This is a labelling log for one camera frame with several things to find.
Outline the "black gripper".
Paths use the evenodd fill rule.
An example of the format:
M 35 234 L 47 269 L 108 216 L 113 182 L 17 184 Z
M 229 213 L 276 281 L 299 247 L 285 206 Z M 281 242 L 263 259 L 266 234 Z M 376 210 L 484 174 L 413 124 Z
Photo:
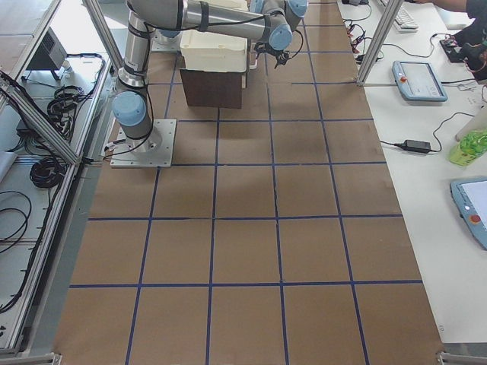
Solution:
M 275 58 L 274 69 L 277 69 L 280 65 L 286 65 L 287 61 L 292 59 L 289 51 L 274 49 L 269 43 L 257 42 L 255 43 L 253 50 L 256 53 L 257 58 L 263 53 L 273 56 Z

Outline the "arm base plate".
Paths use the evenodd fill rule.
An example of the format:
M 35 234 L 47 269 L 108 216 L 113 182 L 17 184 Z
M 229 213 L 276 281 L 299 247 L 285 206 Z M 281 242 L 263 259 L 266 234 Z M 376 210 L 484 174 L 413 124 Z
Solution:
M 136 147 L 140 141 L 131 139 L 115 146 L 114 157 L 110 158 L 111 167 L 171 167 L 176 129 L 175 119 L 156 119 L 148 140 L 141 146 Z

